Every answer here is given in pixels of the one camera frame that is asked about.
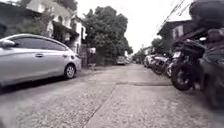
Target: car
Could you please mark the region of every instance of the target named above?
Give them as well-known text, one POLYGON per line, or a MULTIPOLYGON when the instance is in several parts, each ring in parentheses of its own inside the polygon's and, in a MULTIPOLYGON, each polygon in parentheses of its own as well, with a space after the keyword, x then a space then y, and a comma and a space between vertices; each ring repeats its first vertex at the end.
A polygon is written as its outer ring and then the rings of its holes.
POLYGON ((72 79, 81 59, 64 44, 43 36, 18 34, 0 39, 0 86, 64 76, 72 79))
POLYGON ((126 65, 127 61, 124 56, 118 56, 116 63, 117 65, 126 65))

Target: house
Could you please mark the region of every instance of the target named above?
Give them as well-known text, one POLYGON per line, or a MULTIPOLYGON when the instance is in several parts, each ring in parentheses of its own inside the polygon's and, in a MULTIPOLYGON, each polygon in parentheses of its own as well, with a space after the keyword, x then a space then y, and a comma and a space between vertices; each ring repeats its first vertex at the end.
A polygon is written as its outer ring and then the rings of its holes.
POLYGON ((166 50, 176 42, 186 39, 197 39, 204 34, 205 30, 197 26, 192 20, 166 22, 157 35, 162 37, 166 50))
POLYGON ((75 53, 80 52, 85 27, 77 18, 77 2, 74 0, 30 0, 27 9, 48 13, 52 20, 48 23, 49 37, 65 43, 75 53))
POLYGON ((29 9, 0 3, 0 38, 18 34, 18 26, 24 22, 41 17, 41 14, 29 9))
POLYGON ((152 50, 153 50, 153 49, 152 49, 151 46, 149 46, 149 47, 143 48, 142 50, 143 50, 143 54, 144 54, 145 56, 147 56, 147 55, 149 55, 149 54, 152 53, 152 50))

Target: wall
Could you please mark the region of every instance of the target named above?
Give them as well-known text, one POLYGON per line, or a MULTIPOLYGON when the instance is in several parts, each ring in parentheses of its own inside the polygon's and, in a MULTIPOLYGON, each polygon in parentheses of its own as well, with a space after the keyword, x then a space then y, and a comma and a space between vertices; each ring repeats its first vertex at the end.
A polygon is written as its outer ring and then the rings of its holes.
POLYGON ((76 22, 76 32, 79 34, 79 36, 75 40, 75 43, 74 43, 74 46, 73 46, 73 50, 74 50, 75 53, 80 53, 82 39, 85 39, 85 36, 86 36, 86 34, 85 34, 86 33, 86 29, 82 25, 81 22, 76 22))

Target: concrete road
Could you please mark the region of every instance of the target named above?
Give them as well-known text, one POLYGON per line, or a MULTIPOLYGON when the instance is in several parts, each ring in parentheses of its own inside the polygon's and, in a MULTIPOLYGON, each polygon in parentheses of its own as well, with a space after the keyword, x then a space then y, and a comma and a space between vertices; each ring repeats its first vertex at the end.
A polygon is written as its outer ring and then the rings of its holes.
POLYGON ((0 128, 224 127, 200 93, 179 92, 141 65, 40 83, 0 96, 0 128))

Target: door handle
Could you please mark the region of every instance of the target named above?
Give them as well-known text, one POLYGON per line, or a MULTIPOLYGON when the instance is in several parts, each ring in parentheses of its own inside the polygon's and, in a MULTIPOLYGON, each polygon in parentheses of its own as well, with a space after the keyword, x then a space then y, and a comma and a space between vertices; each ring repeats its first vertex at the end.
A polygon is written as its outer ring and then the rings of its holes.
POLYGON ((43 54, 36 54, 35 57, 42 58, 42 57, 44 57, 44 55, 43 54))

